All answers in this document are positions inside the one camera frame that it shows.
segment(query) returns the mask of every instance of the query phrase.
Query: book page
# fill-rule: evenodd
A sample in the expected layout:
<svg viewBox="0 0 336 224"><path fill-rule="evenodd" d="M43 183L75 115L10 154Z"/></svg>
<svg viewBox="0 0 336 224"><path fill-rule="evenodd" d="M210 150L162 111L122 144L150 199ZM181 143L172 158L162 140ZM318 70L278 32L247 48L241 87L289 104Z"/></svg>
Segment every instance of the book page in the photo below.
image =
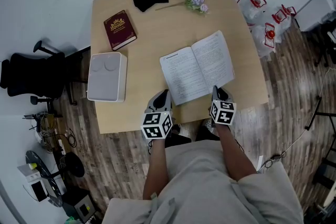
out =
<svg viewBox="0 0 336 224"><path fill-rule="evenodd" d="M209 94L191 47L161 57L160 64L175 105Z"/></svg>
<svg viewBox="0 0 336 224"><path fill-rule="evenodd" d="M196 42L191 47L209 93L212 93L214 85L221 87L235 78L230 53L221 31Z"/></svg>

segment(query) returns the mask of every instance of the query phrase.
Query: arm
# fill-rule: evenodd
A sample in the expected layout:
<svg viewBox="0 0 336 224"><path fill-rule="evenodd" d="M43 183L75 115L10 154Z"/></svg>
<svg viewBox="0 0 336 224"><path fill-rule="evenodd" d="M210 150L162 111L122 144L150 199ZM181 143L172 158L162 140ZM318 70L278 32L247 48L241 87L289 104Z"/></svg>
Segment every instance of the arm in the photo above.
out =
<svg viewBox="0 0 336 224"><path fill-rule="evenodd" d="M144 200L150 200L153 193L159 195L169 182L164 141L158 139L152 142L149 169L142 195Z"/></svg>
<svg viewBox="0 0 336 224"><path fill-rule="evenodd" d="M223 148L224 163L229 176L233 180L240 180L248 175L256 174L253 164L239 148L231 131L226 125L216 124L216 128Z"/></svg>

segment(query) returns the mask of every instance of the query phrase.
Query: black office chair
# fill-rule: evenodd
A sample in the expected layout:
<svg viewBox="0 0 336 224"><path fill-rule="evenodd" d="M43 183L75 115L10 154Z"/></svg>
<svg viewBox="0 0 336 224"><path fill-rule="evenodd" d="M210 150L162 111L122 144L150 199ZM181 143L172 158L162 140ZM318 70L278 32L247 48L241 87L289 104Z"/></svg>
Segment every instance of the black office chair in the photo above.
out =
<svg viewBox="0 0 336 224"><path fill-rule="evenodd" d="M0 87L7 89L10 97L31 93L39 97L56 99L62 95L65 86L70 104L77 105L77 102L72 100L71 83L87 83L87 81L75 79L74 75L75 65L82 60L82 55L65 57L63 52L55 53L42 47L42 43L40 40L33 52L41 50L51 54L47 59L29 59L13 54L10 61L2 62ZM34 97L31 99L32 104L41 101Z"/></svg>

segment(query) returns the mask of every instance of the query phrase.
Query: wooden floor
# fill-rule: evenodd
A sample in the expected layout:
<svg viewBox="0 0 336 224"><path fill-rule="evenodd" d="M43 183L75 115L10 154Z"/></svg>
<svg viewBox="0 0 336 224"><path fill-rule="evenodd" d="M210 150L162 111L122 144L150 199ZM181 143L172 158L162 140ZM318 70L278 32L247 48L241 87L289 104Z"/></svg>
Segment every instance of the wooden floor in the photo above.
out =
<svg viewBox="0 0 336 224"><path fill-rule="evenodd" d="M85 52L82 61L84 77L88 74L89 54ZM259 155L268 159L280 154L303 133L328 70L323 64L315 67L315 59L314 48L295 25L285 33L277 53L261 59L269 102L239 111L232 128L255 165ZM336 72L331 70L324 82L319 111L336 112L335 84ZM73 151L86 169L83 178L72 177L71 183L90 190L103 213L112 197L140 199L148 171L147 141L140 131L101 135L95 104L87 100L85 85L76 84L74 94L77 106L68 104L65 93L55 104L75 133L78 145ZM193 138L199 124L183 124L182 134ZM327 189L311 182L331 141L329 119L317 116L310 131L282 159L304 209L313 202L322 203L326 197Z"/></svg>

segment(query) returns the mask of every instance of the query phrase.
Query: person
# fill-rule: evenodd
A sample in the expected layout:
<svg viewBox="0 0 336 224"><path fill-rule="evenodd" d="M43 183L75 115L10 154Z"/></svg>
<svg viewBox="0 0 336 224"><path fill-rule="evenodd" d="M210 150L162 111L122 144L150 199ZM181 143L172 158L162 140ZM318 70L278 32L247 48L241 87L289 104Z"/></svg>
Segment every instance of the person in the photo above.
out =
<svg viewBox="0 0 336 224"><path fill-rule="evenodd" d="M210 120L196 142L153 140L143 201L111 199L103 223L303 223L281 162L258 174L226 125Z"/></svg>

